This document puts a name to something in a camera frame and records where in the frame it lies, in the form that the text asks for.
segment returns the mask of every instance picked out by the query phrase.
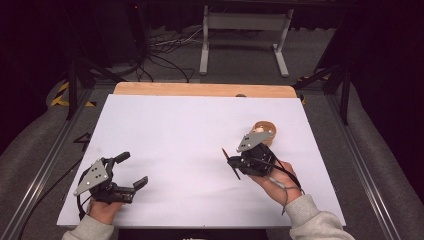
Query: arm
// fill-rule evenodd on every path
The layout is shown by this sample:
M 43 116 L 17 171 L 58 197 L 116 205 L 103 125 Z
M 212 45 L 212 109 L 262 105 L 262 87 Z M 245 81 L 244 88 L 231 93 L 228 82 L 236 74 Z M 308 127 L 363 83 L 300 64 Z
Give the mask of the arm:
M 284 168 L 296 175 L 290 163 L 280 161 Z M 283 184 L 278 186 L 269 177 Z M 293 239 L 354 239 L 343 230 L 340 220 L 330 212 L 318 210 L 310 195 L 302 195 L 290 177 L 274 169 L 269 176 L 251 176 L 265 192 L 276 202 L 285 207 L 292 222 L 290 236 Z
M 90 205 L 89 214 L 85 215 L 73 231 L 66 232 L 62 240 L 110 239 L 114 230 L 113 219 L 123 203 L 107 204 L 91 199 Z

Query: table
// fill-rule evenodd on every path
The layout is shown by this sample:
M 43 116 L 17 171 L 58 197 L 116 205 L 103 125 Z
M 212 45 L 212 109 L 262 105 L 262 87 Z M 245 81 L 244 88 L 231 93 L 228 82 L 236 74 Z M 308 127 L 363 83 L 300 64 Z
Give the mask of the table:
M 248 97 L 230 97 L 237 94 Z M 220 149 L 236 155 L 243 134 L 260 120 L 276 124 L 271 149 L 292 162 L 317 206 L 345 224 L 302 104 L 291 87 L 120 83 L 103 108 L 58 225 L 79 223 L 72 193 L 82 171 L 100 157 L 129 151 L 131 158 L 115 166 L 113 181 L 131 186 L 147 175 L 149 183 L 116 216 L 120 228 L 290 226 L 289 218 L 281 216 L 281 206 L 259 186 L 244 175 L 237 180 Z

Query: white tabletop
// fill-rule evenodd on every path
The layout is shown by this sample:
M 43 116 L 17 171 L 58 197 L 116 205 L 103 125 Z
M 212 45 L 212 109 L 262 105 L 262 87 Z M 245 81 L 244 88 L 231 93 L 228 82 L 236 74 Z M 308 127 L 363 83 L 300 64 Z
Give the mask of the white tabletop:
M 297 98 L 109 95 L 57 224 L 79 223 L 73 196 L 81 173 L 96 159 L 129 151 L 113 182 L 149 183 L 115 218 L 121 228 L 270 228 L 290 226 L 282 207 L 249 177 L 238 180 L 221 151 L 236 147 L 255 122 L 277 127 L 271 146 L 292 163 L 320 210 L 339 217 L 340 205 Z

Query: hand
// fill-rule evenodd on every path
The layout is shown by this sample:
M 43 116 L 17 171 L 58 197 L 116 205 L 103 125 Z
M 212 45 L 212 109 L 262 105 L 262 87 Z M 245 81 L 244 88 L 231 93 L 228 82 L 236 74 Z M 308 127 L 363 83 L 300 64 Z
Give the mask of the hand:
M 296 173 L 293 170 L 293 167 L 288 162 L 279 161 L 283 167 L 291 172 L 294 176 L 296 176 Z M 281 188 L 276 183 L 271 181 L 269 177 L 272 177 L 273 179 L 277 180 L 279 183 L 282 183 L 286 189 Z M 276 202 L 279 204 L 286 206 L 291 201 L 295 200 L 296 198 L 300 197 L 302 195 L 301 191 L 297 188 L 296 183 L 291 180 L 291 178 L 284 172 L 273 169 L 271 173 L 268 176 L 265 177 L 258 177 L 258 176 L 250 176 L 253 181 L 255 181 L 259 186 L 261 186 L 265 192 Z
M 94 198 L 91 198 L 88 215 L 101 223 L 112 225 L 115 214 L 121 209 L 122 205 L 124 203 L 113 202 L 107 204 L 105 202 L 97 202 Z

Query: gray sweatshirt sleeve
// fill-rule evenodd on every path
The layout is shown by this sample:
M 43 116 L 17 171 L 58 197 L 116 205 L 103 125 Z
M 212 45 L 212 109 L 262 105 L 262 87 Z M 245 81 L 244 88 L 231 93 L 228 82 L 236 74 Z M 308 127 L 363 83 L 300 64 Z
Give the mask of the gray sweatshirt sleeve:
M 343 230 L 336 215 L 320 211 L 311 195 L 298 197 L 286 206 L 292 222 L 290 236 L 297 239 L 354 239 Z
M 109 240 L 113 229 L 112 225 L 103 224 L 85 215 L 73 231 L 66 232 L 63 235 L 62 240 Z

